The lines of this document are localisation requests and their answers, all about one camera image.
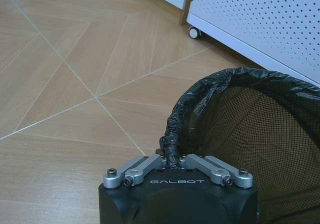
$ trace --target caster wheel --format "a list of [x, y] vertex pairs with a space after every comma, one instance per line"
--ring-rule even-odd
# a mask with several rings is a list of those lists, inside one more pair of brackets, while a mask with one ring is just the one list
[[198, 39], [198, 38], [201, 37], [201, 35], [202, 35], [201, 31], [199, 29], [197, 29], [196, 27], [191, 26], [189, 28], [189, 36], [190, 36], [190, 38]]

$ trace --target perforated metal panel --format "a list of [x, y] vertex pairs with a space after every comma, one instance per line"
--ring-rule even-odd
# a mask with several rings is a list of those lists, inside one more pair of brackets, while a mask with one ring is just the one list
[[320, 0], [193, 0], [190, 12], [320, 83]]

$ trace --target galbot logo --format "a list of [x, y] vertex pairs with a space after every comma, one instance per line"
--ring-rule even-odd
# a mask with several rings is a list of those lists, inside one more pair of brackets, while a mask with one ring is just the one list
[[171, 181], [171, 180], [152, 180], [150, 183], [152, 184], [161, 184], [161, 183], [166, 183], [166, 184], [195, 184], [195, 183], [203, 183], [204, 180], [177, 180], [177, 181]]

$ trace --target hex screw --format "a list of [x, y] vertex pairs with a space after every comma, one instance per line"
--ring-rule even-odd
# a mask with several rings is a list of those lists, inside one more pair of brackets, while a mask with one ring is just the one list
[[114, 177], [117, 175], [117, 170], [115, 168], [110, 168], [106, 173], [108, 177]]
[[133, 183], [133, 179], [131, 177], [127, 177], [124, 179], [123, 181], [123, 184], [126, 186], [126, 187], [130, 187]]
[[249, 170], [246, 168], [239, 168], [239, 175], [243, 177], [249, 176]]
[[223, 184], [230, 187], [234, 182], [231, 177], [225, 176], [222, 180]]

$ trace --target trash bin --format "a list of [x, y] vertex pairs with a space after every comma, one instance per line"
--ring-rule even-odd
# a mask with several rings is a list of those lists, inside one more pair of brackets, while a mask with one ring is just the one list
[[225, 69], [178, 100], [160, 139], [167, 164], [213, 155], [247, 168], [260, 223], [320, 223], [320, 89], [267, 70]]

